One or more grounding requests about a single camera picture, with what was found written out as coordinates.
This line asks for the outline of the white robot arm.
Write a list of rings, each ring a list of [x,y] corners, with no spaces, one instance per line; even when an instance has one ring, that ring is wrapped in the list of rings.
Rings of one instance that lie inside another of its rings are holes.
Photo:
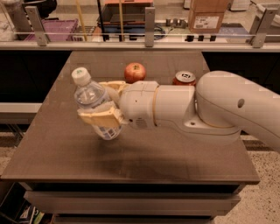
[[[237,74],[209,72],[194,86],[97,83],[84,68],[74,70],[72,76],[79,89],[88,84],[94,90],[78,115],[97,129],[163,126],[219,144],[233,142],[245,131],[280,151],[280,95]]]

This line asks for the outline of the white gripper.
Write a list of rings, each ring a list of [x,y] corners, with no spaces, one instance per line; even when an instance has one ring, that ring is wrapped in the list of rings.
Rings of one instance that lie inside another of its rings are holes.
[[[78,109],[78,116],[85,123],[115,128],[126,122],[134,129],[152,129],[153,102],[159,84],[155,81],[137,81],[128,84],[122,80],[100,82],[109,97],[119,108],[111,107],[102,112],[89,112]]]

